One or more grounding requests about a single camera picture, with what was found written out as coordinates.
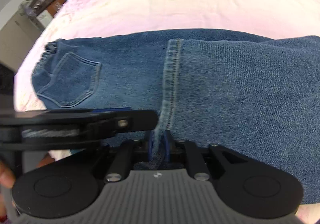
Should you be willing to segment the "person's hand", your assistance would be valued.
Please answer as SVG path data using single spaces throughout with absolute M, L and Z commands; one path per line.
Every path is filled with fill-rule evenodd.
M 11 189 L 16 181 L 14 173 L 3 162 L 0 162 L 0 183 L 2 186 Z

